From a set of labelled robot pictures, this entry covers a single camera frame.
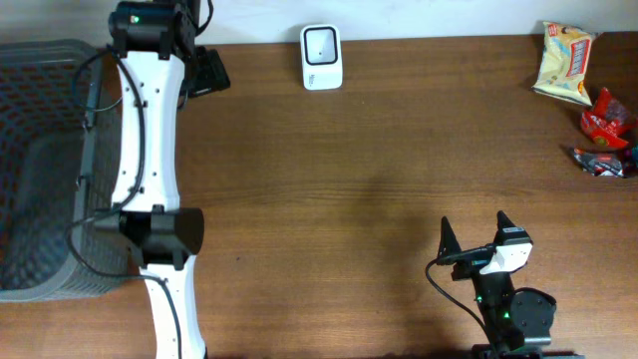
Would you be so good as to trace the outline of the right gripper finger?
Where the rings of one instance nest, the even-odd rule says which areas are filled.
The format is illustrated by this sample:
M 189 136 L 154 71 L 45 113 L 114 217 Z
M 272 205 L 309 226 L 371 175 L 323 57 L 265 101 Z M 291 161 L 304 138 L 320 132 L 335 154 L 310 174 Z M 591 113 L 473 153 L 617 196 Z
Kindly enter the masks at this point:
M 440 234 L 437 260 L 448 260 L 462 252 L 454 230 L 446 216 L 441 219 Z
M 515 225 L 507 217 L 507 215 L 500 210 L 496 214 L 497 218 L 497 231 L 494 236 L 494 243 L 505 243 L 507 240 L 515 235 Z

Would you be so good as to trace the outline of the black red snack packet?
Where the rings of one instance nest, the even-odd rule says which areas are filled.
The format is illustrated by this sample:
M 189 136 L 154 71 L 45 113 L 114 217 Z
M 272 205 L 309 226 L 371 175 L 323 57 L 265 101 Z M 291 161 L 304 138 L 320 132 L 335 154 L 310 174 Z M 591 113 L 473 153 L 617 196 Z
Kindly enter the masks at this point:
M 585 172 L 595 177 L 624 178 L 623 163 L 614 154 L 589 153 L 579 148 L 570 148 L 568 152 Z

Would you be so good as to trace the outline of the yellow snack bag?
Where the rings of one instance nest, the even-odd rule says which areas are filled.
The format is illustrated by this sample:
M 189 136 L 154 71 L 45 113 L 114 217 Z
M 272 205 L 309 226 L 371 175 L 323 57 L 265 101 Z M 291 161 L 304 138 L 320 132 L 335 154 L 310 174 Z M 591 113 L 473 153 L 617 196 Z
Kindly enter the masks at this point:
M 531 89 L 535 93 L 580 106 L 591 106 L 585 89 L 585 75 L 592 44 L 599 34 L 551 21 L 544 21 L 543 26 L 542 58 L 536 82 Z

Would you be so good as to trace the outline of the blue mouthwash bottle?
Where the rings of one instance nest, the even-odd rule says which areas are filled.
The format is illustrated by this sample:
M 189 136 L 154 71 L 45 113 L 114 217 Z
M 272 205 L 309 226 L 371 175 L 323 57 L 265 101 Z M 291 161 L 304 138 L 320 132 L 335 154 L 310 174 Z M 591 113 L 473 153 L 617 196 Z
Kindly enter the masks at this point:
M 638 167 L 638 146 L 634 146 L 631 149 L 624 149 L 619 153 L 619 155 L 624 176 L 626 178 L 636 177 Z

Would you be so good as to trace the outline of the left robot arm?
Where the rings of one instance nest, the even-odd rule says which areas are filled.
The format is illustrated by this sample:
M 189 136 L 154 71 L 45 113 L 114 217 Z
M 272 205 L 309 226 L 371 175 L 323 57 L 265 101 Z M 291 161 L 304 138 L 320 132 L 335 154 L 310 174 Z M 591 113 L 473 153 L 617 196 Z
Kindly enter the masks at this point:
M 121 238 L 151 301 L 159 358 L 205 358 L 194 292 L 203 245 L 201 209 L 180 203 L 177 112 L 190 98 L 229 88 L 214 50 L 195 43 L 210 1 L 122 1 L 109 16 L 122 95 L 120 164 L 111 209 L 97 229 Z

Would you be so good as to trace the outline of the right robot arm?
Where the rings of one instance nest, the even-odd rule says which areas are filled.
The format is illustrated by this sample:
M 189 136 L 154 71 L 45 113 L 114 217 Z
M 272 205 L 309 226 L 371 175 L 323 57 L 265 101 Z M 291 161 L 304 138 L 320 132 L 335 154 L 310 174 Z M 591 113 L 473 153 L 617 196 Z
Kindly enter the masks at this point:
M 577 358 L 569 351 L 548 352 L 550 329 L 557 309 L 556 299 L 535 288 L 513 285 L 511 276 L 527 265 L 533 241 L 503 211 L 496 215 L 492 242 L 462 249 L 449 220 L 441 219 L 437 256 L 425 274 L 430 284 L 447 300 L 467 312 L 479 325 L 486 344 L 475 345 L 473 358 Z M 454 281 L 469 280 L 474 287 L 478 312 L 453 298 L 430 275 L 433 266 L 449 266 Z

